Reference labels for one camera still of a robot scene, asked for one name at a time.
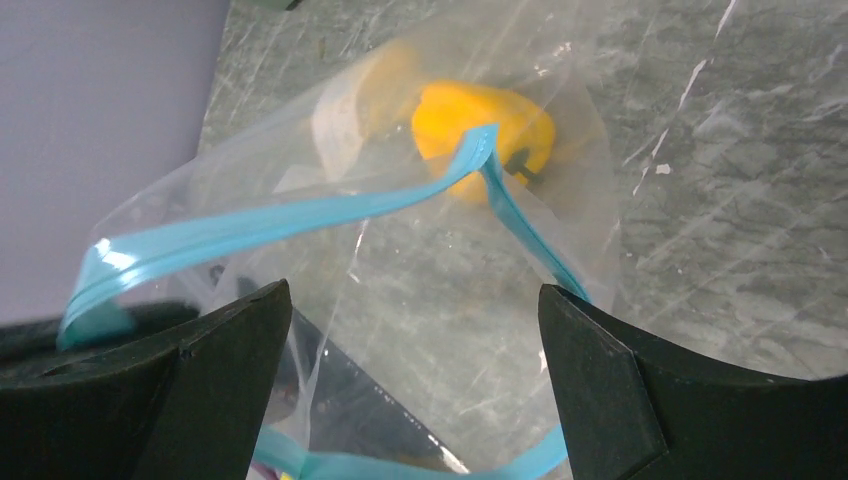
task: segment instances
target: marble countertop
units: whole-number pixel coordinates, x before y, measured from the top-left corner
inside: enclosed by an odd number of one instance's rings
[[[234,0],[201,151],[450,3],[306,0],[270,12]],[[618,183],[613,313],[746,367],[845,373],[848,8],[612,3],[583,74]]]

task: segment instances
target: gray wall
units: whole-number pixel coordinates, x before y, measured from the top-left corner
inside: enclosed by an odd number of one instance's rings
[[[194,156],[227,8],[0,1],[0,323],[60,313],[91,227]]]

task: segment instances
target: yellow bell pepper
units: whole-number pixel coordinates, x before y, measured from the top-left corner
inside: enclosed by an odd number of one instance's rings
[[[517,93],[455,81],[430,83],[412,115],[412,135],[431,171],[441,174],[468,129],[493,123],[500,126],[496,152],[504,170],[523,185],[536,180],[551,156],[556,129],[547,113]],[[449,193],[476,203],[487,198],[479,173]]]

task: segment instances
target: yellow pepper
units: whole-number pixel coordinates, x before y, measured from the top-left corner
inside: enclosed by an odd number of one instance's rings
[[[532,101],[509,90],[455,81],[430,83],[412,115],[412,135],[431,171],[441,174],[465,131],[493,123],[500,126],[496,153],[504,170],[523,185],[536,180],[551,156],[554,122]],[[449,193],[475,203],[487,198],[479,173],[464,178]]]

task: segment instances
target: plastic wrap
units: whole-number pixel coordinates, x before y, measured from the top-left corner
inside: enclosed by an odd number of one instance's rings
[[[296,478],[432,474],[397,448],[308,453],[343,426],[311,422],[332,342],[451,446],[441,465],[549,472],[566,450],[539,288],[609,309],[618,278],[606,132],[575,68],[600,8],[463,2],[136,195],[97,226],[60,346],[131,330],[122,294],[210,310],[286,278],[322,341],[293,325],[296,393],[269,406],[259,462]],[[344,402],[338,423],[385,421],[358,415],[344,385],[327,401]]]

